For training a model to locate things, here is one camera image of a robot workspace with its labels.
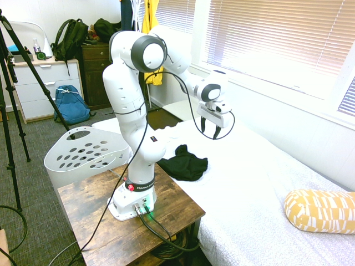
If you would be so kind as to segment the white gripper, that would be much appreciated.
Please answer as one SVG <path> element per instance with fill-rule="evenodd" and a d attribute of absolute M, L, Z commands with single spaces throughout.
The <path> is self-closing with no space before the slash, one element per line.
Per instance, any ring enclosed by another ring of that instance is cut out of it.
<path fill-rule="evenodd" d="M 197 113 L 201 116 L 200 122 L 202 133 L 205 132 L 206 120 L 209 120 L 216 125 L 215 133 L 213 135 L 213 139 L 216 140 L 221 131 L 221 128 L 226 127 L 226 113 L 222 114 L 216 110 L 210 110 L 203 102 L 199 102 Z"/>

